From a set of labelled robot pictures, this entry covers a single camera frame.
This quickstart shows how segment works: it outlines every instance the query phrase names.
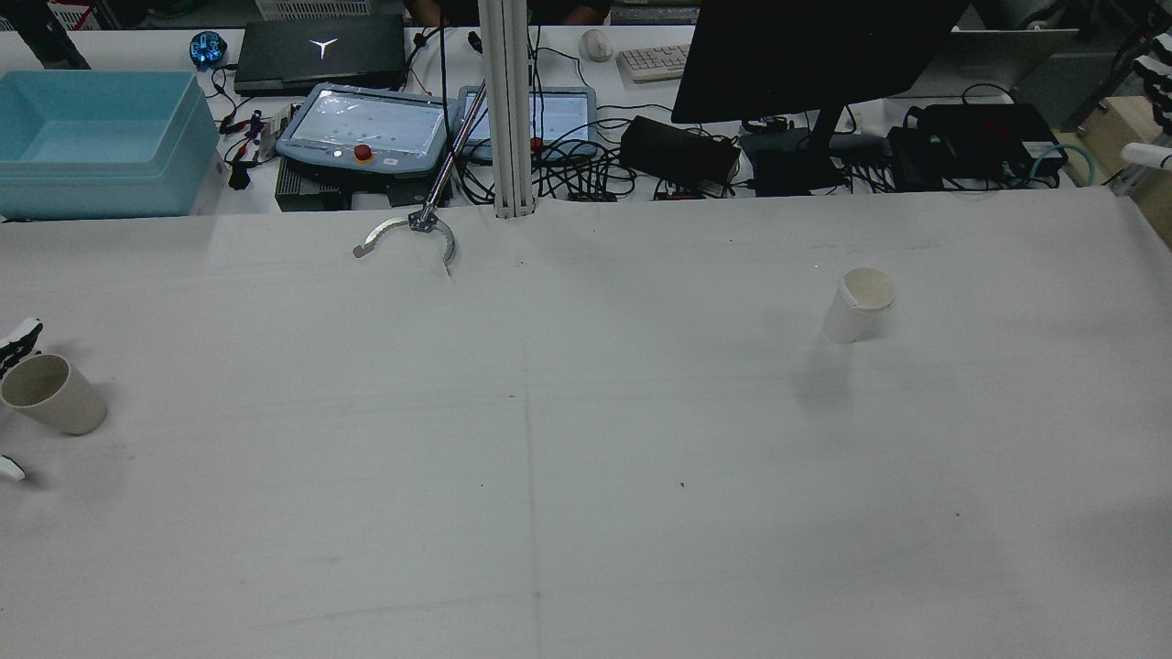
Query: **computer monitor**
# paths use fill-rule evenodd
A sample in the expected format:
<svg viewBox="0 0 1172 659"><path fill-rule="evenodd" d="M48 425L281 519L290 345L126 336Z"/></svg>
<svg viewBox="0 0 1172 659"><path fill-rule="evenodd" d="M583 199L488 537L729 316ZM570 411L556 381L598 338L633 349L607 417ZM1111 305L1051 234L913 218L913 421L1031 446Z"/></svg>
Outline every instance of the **computer monitor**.
<svg viewBox="0 0 1172 659"><path fill-rule="evenodd" d="M783 169L802 189L840 175L830 140L850 103L912 87L969 0L707 0L672 121L752 120L817 110Z"/></svg>

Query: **cup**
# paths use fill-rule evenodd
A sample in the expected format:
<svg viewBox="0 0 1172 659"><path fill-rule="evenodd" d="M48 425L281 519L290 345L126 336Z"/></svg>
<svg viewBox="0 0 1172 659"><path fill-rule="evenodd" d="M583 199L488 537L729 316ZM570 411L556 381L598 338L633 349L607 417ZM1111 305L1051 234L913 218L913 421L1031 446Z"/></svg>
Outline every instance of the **cup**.
<svg viewBox="0 0 1172 659"><path fill-rule="evenodd" d="M856 267L838 280L822 333L836 344L852 344L895 300L895 284L871 267Z"/></svg>
<svg viewBox="0 0 1172 659"><path fill-rule="evenodd" d="M84 435L105 419L105 400L64 358L30 356L0 380L0 399L16 412L70 435Z"/></svg>

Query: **computer mouse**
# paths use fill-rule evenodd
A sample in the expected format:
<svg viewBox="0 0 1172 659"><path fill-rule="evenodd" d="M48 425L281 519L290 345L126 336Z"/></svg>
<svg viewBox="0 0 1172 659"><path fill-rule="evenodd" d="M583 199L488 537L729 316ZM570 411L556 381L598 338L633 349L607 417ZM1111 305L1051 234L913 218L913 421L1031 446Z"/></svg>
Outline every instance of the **computer mouse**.
<svg viewBox="0 0 1172 659"><path fill-rule="evenodd" d="M606 38L606 34L601 29L587 29L584 32L581 41L578 42L578 49L581 50L582 56L595 62L605 62L614 55L611 40Z"/></svg>

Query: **plastic storage box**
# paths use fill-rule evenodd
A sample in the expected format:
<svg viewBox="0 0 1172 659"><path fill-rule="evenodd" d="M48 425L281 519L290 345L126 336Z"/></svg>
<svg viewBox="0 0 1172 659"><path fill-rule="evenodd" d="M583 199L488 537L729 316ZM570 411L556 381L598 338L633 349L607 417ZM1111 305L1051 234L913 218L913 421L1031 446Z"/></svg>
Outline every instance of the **plastic storage box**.
<svg viewBox="0 0 1172 659"><path fill-rule="evenodd" d="M185 72L12 72L0 123L9 219L188 215L219 140Z"/></svg>

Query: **laptop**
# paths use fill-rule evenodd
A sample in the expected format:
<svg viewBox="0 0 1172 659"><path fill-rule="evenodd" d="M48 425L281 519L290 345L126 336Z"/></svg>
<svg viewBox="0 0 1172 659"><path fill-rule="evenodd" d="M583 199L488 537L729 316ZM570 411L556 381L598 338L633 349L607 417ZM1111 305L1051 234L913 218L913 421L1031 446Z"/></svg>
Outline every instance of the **laptop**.
<svg viewBox="0 0 1172 659"><path fill-rule="evenodd" d="M401 14L254 21L244 29L233 89L304 96L319 82L388 88L403 67Z"/></svg>
<svg viewBox="0 0 1172 659"><path fill-rule="evenodd" d="M1074 41L1077 29L954 30L915 84L897 97L960 96L989 82L1011 90L1050 55ZM977 87L967 96L1000 95Z"/></svg>

